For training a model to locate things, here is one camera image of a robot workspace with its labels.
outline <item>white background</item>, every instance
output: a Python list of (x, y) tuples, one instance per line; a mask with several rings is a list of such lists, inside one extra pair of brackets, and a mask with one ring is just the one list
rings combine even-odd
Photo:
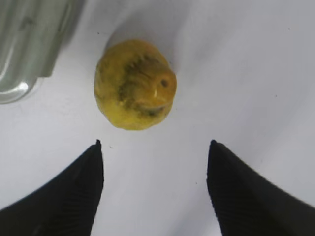
[[(314, 0), (88, 0), (51, 78), (0, 106), (0, 208), (100, 139), (105, 186), (93, 236), (219, 236), (209, 142), (315, 206)], [(113, 127), (94, 99), (105, 45), (154, 43), (178, 76), (170, 116)]]

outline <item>yellow fruit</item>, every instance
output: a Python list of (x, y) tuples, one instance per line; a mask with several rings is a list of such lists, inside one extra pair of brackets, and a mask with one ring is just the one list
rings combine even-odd
[(101, 112), (116, 127), (143, 130), (170, 112), (177, 80), (157, 48), (129, 40), (107, 50), (95, 75), (95, 97)]

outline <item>lemon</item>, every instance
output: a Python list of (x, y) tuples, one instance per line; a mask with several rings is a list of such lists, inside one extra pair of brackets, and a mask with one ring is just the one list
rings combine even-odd
[(176, 88), (165, 57), (140, 40), (109, 48), (96, 68), (97, 105), (118, 128), (143, 130), (162, 122), (171, 111)]

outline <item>white table surface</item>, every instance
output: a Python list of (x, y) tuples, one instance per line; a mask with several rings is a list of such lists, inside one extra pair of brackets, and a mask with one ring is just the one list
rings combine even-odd
[[(226, 144), (315, 206), (314, 0), (87, 0), (54, 74), (0, 106), (0, 208), (103, 144), (92, 236), (219, 236), (206, 188), (209, 142)], [(94, 99), (109, 41), (154, 43), (178, 76), (170, 116), (113, 127)]]

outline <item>glass jar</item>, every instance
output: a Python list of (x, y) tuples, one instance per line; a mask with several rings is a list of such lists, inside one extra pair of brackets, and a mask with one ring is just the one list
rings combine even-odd
[(76, 0), (1, 0), (0, 103), (49, 77)]

